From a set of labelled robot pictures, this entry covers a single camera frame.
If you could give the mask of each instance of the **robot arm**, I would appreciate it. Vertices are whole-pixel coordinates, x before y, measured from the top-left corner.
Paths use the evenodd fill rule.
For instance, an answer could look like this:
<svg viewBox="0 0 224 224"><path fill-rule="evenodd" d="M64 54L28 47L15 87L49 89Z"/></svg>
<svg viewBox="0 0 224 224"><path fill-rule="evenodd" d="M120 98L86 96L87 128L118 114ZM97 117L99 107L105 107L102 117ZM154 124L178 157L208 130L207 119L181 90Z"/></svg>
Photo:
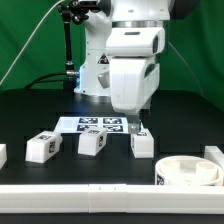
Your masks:
<svg viewBox="0 0 224 224"><path fill-rule="evenodd" d="M139 111L158 88L160 67L156 54L165 46L163 21L170 19L171 11L178 11L180 1L74 1L84 8L102 10L112 20L112 32L106 42L106 54L111 57L111 102L115 112L127 115L131 134L140 131ZM192 5L199 0L187 1Z"/></svg>

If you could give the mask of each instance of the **black tabletop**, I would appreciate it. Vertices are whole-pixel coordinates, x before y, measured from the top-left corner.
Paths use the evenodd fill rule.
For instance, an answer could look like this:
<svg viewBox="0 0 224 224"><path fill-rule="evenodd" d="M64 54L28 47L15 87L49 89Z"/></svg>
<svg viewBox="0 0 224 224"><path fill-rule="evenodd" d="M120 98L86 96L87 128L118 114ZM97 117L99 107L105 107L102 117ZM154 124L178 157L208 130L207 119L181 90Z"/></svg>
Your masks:
<svg viewBox="0 0 224 224"><path fill-rule="evenodd" d="M0 184L154 184L156 161L169 155L203 157L205 145L224 149L224 113L199 95L185 91L158 91L150 114L141 121L155 140L152 159L135 159L128 134L109 134L96 157L78 154L79 134L62 134L60 152L44 164L25 161L26 142L42 131L53 131L61 116L123 116L110 104L74 100L61 90L9 90L0 94L0 143L7 146L7 163ZM24 223L212 223L214 216L156 214L1 215L0 220ZM215 216L216 223L223 216Z"/></svg>

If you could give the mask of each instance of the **green backdrop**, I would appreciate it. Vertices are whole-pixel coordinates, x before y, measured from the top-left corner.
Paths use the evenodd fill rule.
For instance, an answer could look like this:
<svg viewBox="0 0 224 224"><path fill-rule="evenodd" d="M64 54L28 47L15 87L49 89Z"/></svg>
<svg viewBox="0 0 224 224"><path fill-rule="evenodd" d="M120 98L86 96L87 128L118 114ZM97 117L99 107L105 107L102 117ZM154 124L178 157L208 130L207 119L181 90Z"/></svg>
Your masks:
<svg viewBox="0 0 224 224"><path fill-rule="evenodd" d="M0 1L0 79L56 0ZM167 46L160 55L162 90L203 95L224 111L224 1L201 0L185 20L169 21ZM76 68L84 61L84 27L71 25ZM40 27L0 91L23 88L42 75L64 71L63 22L55 9ZM62 88L61 83L35 88Z"/></svg>

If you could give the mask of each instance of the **cable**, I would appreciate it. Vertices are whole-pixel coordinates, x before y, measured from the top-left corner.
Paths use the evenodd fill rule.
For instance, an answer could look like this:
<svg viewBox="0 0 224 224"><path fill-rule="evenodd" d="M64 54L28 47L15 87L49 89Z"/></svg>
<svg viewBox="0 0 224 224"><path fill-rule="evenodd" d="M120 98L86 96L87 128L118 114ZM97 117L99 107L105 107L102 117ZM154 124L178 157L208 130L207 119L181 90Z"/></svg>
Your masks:
<svg viewBox="0 0 224 224"><path fill-rule="evenodd" d="M38 25L36 26L36 28L34 29L33 33L30 35L30 37L28 38L27 42L25 43L25 45L23 46L22 50L19 52L19 54L17 55L17 57L15 58L15 60L13 61L13 63L11 64L11 66L9 67L8 71L6 72L6 74L4 75L4 77L2 78L1 82L0 82L0 86L3 84L3 82L5 81L5 79L8 77L9 73L11 72L11 70L13 69L14 65L16 64L16 62L18 61L18 59L20 58L20 56L22 55L22 53L24 52L24 50L27 48L28 44L30 43L30 41L32 40L33 36L36 34L37 30L39 29L39 27L42 25L42 23L44 22L44 20L47 18L47 16L51 13L51 11L53 11L53 9L60 3L64 2L65 0L60 0L57 3L55 3L49 10L48 12L45 14L45 16L41 19L41 21L38 23Z"/></svg>
<svg viewBox="0 0 224 224"><path fill-rule="evenodd" d="M187 61L183 58L183 56L178 52L178 50L170 43L170 41L168 43L171 46L171 48L174 50L174 52L178 55L178 57L183 61L185 66L188 68L188 70L190 71L191 75L193 76L194 80L196 81L198 85L201 96L204 97L204 90L203 90L202 84L200 80L198 79L197 75L195 74L195 72L192 70L191 66L187 63Z"/></svg>
<svg viewBox="0 0 224 224"><path fill-rule="evenodd" d="M55 76L66 76L66 72L51 73L51 74L48 74L48 75L41 76L41 77L35 79L34 81L32 81L31 83L29 83L28 85L26 85L24 87L24 89L30 89L33 85L35 85L39 81L41 81L43 79L55 77Z"/></svg>
<svg viewBox="0 0 224 224"><path fill-rule="evenodd" d="M37 81L37 82L33 83L32 86L35 85L35 84L39 84L39 83L63 82L63 81L64 81L63 79L61 79L61 80L59 79L59 80L44 80L44 81Z"/></svg>

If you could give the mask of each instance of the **white paper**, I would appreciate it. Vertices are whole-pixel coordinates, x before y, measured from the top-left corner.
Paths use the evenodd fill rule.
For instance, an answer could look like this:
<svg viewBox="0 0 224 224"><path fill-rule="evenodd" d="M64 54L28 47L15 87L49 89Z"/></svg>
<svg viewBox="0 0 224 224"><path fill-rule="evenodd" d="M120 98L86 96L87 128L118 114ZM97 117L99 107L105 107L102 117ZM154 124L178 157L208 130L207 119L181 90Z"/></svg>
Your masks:
<svg viewBox="0 0 224 224"><path fill-rule="evenodd" d="M128 122L125 117L60 117L54 132L82 133L88 127L107 128L108 134L128 134Z"/></svg>

